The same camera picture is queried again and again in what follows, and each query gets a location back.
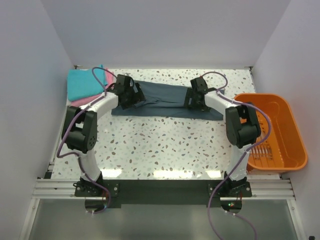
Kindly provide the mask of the slate blue t-shirt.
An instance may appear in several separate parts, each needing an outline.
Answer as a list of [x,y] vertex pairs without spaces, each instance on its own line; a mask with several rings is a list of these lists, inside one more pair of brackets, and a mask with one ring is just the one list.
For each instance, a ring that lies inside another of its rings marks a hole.
[[208,112],[184,107],[187,87],[148,81],[138,81],[145,100],[134,107],[113,109],[113,116],[170,117],[196,120],[221,121],[223,115],[215,109]]

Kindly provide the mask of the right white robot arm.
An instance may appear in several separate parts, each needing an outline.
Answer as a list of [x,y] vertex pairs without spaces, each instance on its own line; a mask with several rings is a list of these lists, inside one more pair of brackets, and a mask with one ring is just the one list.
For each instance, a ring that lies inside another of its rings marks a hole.
[[190,83],[184,100],[186,108],[203,112],[214,109],[223,115],[226,137],[231,144],[231,159],[225,170],[230,180],[223,183],[222,189],[227,196],[233,197],[241,190],[238,181],[247,176],[249,148],[261,135],[258,108],[247,102],[229,99],[215,88],[208,88],[202,76],[192,79]]

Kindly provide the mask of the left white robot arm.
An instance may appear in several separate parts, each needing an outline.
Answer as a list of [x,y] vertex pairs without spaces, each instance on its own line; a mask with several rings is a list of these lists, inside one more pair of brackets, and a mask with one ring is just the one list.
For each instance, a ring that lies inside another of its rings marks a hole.
[[109,87],[103,86],[103,92],[96,99],[80,107],[67,108],[56,157],[77,157],[81,171],[80,182],[86,185],[86,191],[92,196],[99,196],[104,190],[102,172],[94,153],[98,139],[98,119],[117,107],[125,110],[145,102],[141,83],[135,82],[130,76],[119,74],[116,82]]

